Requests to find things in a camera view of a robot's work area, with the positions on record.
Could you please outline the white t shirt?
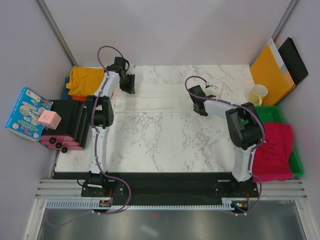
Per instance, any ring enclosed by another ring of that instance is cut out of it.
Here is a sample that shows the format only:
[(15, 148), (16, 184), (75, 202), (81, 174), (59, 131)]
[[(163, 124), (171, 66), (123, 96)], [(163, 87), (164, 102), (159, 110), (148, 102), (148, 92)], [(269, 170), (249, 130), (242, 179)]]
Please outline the white t shirt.
[(135, 94), (118, 88), (111, 102), (116, 113), (190, 113), (194, 105), (184, 84), (139, 83)]

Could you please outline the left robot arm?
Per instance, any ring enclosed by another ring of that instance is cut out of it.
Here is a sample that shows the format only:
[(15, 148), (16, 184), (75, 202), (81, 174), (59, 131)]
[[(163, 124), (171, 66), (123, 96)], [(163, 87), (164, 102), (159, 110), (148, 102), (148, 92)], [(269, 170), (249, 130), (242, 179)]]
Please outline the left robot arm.
[(129, 61), (124, 57), (116, 57), (114, 63), (106, 67), (102, 82), (96, 92), (86, 97), (87, 117), (91, 125), (93, 140), (89, 171), (93, 174), (108, 171), (107, 140), (115, 117), (111, 96), (116, 87), (128, 94), (135, 93), (135, 75), (127, 73), (129, 66)]

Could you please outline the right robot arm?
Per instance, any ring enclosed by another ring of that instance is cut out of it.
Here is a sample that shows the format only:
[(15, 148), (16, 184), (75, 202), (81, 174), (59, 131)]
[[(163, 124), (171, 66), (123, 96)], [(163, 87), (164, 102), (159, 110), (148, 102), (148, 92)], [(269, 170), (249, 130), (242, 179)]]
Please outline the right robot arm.
[(201, 116), (209, 114), (226, 120), (229, 137), (235, 145), (235, 160), (229, 191), (235, 197), (247, 191), (245, 181), (252, 176), (252, 165), (256, 149), (265, 139), (265, 131), (255, 106), (247, 102), (242, 105), (206, 96), (200, 85), (186, 89), (193, 102), (193, 110)]

